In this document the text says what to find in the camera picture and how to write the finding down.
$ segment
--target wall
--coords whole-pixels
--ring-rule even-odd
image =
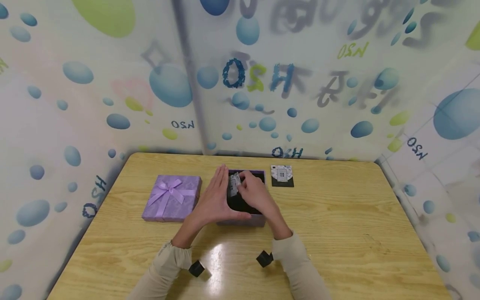
[[[0,0],[2,297],[44,298],[125,160],[148,151],[380,157],[453,297],[473,299],[475,6]]]

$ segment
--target purple ribbon bow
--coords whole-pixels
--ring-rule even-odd
[[[176,187],[181,185],[180,179],[176,179],[169,184],[160,180],[159,184],[156,184],[152,189],[153,196],[148,199],[147,206],[151,206],[158,199],[160,199],[160,206],[156,212],[155,217],[162,217],[167,207],[170,196],[173,196],[180,204],[183,204],[184,196],[195,196],[195,190],[177,190]]]

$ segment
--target beige sleeve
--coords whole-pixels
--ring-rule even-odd
[[[331,300],[325,283],[307,255],[298,235],[284,240],[274,240],[272,255],[280,261],[290,281],[295,300]]]
[[[127,299],[164,300],[180,269],[188,270],[191,265],[191,249],[181,249],[172,246],[171,242],[166,243]]]

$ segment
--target blue letter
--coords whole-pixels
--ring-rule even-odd
[[[228,71],[230,70],[230,66],[233,63],[235,63],[235,65],[237,66],[237,69],[239,71],[239,78],[237,79],[237,81],[234,84],[230,84],[230,82],[228,81]],[[236,58],[229,60],[226,64],[225,68],[223,68],[223,84],[226,87],[238,88],[239,86],[242,86],[242,84],[244,82],[245,82],[245,69],[243,68],[243,65],[242,65],[241,61],[236,59]]]

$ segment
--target wood grain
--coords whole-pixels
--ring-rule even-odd
[[[222,163],[267,174],[292,165],[294,188],[272,187],[270,176],[267,186],[333,299],[451,299],[374,163],[149,153],[129,158],[49,299],[124,299],[180,227],[141,218],[157,175],[200,175],[203,190]],[[292,299],[281,266],[255,260],[271,238],[268,226],[205,227],[193,259],[210,275],[182,271],[168,299]]]

